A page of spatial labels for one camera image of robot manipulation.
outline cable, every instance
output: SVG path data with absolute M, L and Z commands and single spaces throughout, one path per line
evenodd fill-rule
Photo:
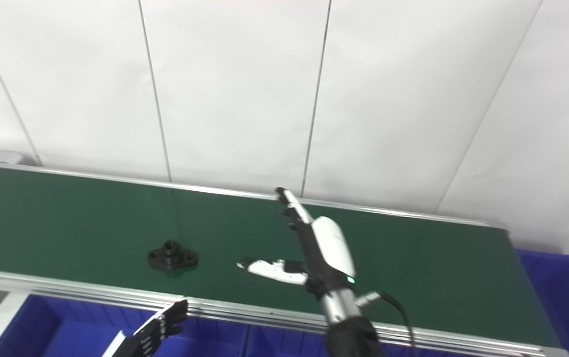
M 387 302 L 391 303 L 391 305 L 393 305 L 401 314 L 403 320 L 404 320 L 404 324 L 405 327 L 407 328 L 407 333 L 409 335 L 410 338 L 410 344 L 412 345 L 412 348 L 410 349 L 410 356 L 411 357 L 416 357 L 416 340 L 414 339 L 414 332 L 412 330 L 412 325 L 410 325 L 410 321 L 407 319 L 407 314 L 405 313 L 405 309 L 403 307 L 403 305 L 397 301 L 397 299 L 393 298 L 392 296 L 390 296 L 389 294 L 385 293 L 385 292 L 378 292 L 379 296 L 381 296 L 382 299 L 386 300 Z

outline blue bin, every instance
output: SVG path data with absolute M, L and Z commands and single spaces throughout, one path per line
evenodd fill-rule
M 119 330 L 131 335 L 151 311 L 29 296 L 0 337 L 0 357 L 100 357 Z M 248 327 L 188 318 L 155 357 L 240 357 Z
M 518 256 L 560 343 L 569 352 L 569 255 L 519 249 Z

